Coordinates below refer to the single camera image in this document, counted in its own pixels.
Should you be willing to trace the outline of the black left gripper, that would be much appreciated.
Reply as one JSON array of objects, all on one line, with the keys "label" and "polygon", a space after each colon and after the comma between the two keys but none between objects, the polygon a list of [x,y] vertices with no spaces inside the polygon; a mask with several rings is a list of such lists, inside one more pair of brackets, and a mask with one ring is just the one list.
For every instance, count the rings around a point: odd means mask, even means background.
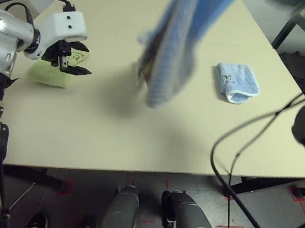
[{"label": "black left gripper", "polygon": [[83,52],[90,51],[88,47],[80,41],[67,43],[65,40],[59,40],[46,49],[41,59],[49,62],[52,67],[64,69],[64,72],[68,73],[69,75],[81,76],[92,74],[92,72],[86,68],[68,65],[67,57],[71,56],[72,50],[79,50]]}]

